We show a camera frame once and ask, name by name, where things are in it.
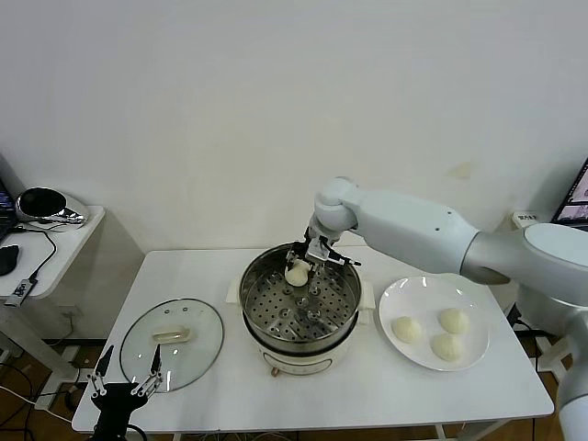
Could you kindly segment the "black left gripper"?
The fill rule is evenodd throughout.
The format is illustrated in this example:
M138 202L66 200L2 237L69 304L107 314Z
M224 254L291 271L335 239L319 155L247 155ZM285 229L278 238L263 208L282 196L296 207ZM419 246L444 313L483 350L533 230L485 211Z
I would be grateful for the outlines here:
M99 410L91 440L125 440L131 415L147 403L163 381L161 346L157 345L149 375L135 383L110 383L105 376L114 351L111 345L98 359L94 371L87 375L93 386L91 401Z

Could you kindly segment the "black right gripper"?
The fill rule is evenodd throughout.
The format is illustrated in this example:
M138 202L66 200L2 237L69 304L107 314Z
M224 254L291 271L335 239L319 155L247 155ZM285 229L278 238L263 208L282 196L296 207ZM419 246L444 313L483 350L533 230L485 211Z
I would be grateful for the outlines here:
M285 272L289 272L296 264L297 260L302 260L309 264L308 277L313 278L319 267L319 265L316 263L316 258L312 257L310 254L310 250L315 244L316 239L310 237L306 237L303 242L293 242L286 255Z

